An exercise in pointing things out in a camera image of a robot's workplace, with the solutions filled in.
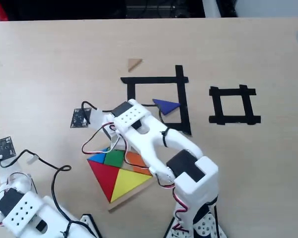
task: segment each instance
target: circuit board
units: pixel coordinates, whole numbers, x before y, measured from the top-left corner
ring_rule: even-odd
[[[0,139],[0,160],[7,160],[16,156],[11,137]]]
[[[87,118],[90,118],[91,108],[85,108],[85,114]],[[84,118],[83,111],[81,108],[74,109],[71,128],[81,128],[81,127],[88,127],[87,121]]]

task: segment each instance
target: yellow triangle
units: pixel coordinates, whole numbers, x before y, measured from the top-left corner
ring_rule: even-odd
[[[152,176],[120,169],[110,202],[115,201],[117,198],[133,190],[135,187],[141,185],[150,178],[152,178]]]

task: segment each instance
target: blue triangle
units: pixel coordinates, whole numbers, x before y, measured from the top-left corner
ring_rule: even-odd
[[[169,114],[174,109],[180,106],[179,103],[173,103],[173,102],[168,102],[168,101],[159,100],[159,99],[153,99],[153,102],[158,105],[159,109],[164,115]]]
[[[92,157],[89,157],[87,160],[91,160],[94,162],[104,164],[105,157],[106,157],[106,154],[96,154],[96,155],[93,155]]]

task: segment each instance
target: tan triangle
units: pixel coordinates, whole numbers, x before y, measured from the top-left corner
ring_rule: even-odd
[[[143,61],[143,59],[128,59],[128,72],[131,72],[142,61]]]

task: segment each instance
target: red triangle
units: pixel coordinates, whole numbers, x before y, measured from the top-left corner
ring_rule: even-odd
[[[98,162],[88,160],[91,169],[93,170],[107,200],[110,202],[113,195],[116,179],[119,168],[109,165],[104,165]]]

